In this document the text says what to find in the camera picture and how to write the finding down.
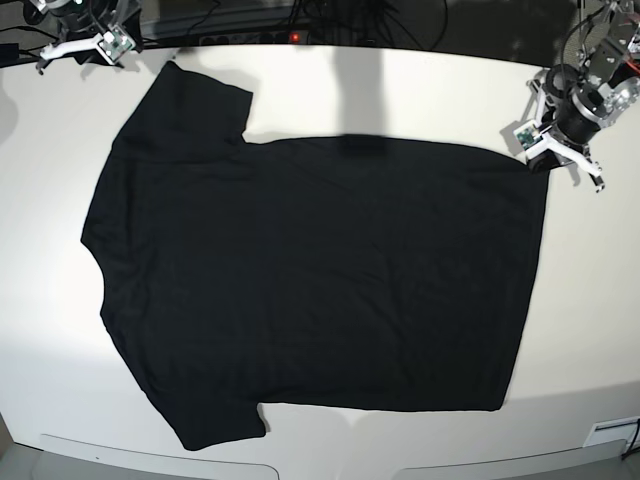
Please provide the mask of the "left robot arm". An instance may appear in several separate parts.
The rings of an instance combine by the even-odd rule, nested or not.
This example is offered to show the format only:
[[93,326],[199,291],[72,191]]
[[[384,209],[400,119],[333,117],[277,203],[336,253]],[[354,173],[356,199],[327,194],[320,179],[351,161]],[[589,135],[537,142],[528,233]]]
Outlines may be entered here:
[[530,172],[575,165],[598,192],[605,181],[589,142],[639,100],[639,3],[604,1],[568,35],[584,42],[600,24],[606,34],[597,45],[580,47],[576,67],[561,61],[528,83],[535,114],[513,131]]

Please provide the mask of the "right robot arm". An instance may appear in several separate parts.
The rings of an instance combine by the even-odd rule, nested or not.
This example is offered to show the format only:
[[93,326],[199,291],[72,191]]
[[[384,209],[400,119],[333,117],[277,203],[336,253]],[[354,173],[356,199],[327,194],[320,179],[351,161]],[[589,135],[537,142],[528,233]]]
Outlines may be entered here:
[[58,36],[38,53],[35,68],[40,75],[63,58],[80,65],[121,68],[125,56],[144,50],[139,1],[35,1],[33,5],[58,23]]

